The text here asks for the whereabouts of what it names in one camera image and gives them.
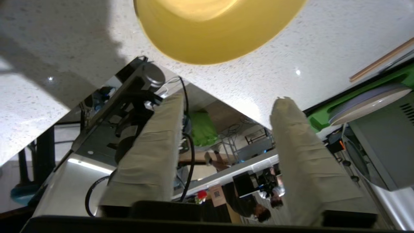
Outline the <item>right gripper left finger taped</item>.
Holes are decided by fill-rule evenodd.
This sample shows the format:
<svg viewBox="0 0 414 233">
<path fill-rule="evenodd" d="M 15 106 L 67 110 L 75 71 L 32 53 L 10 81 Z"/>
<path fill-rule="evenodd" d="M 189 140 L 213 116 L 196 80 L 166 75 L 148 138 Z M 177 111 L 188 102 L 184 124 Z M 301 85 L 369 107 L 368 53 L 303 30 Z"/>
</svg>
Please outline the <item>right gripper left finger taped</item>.
<svg viewBox="0 0 414 233">
<path fill-rule="evenodd" d="M 125 218 L 138 201 L 169 202 L 182 140 L 185 96 L 163 100 L 120 160 L 99 202 L 104 217 Z"/>
</svg>

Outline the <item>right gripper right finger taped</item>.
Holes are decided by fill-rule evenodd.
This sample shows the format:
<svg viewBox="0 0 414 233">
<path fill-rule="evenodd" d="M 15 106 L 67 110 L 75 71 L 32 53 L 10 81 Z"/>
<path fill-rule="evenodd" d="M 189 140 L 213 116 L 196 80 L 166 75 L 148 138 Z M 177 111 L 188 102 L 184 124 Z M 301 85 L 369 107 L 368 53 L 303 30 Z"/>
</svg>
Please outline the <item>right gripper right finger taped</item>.
<svg viewBox="0 0 414 233">
<path fill-rule="evenodd" d="M 270 115 L 291 222 L 301 227 L 373 228 L 377 211 L 289 97 Z"/>
</svg>

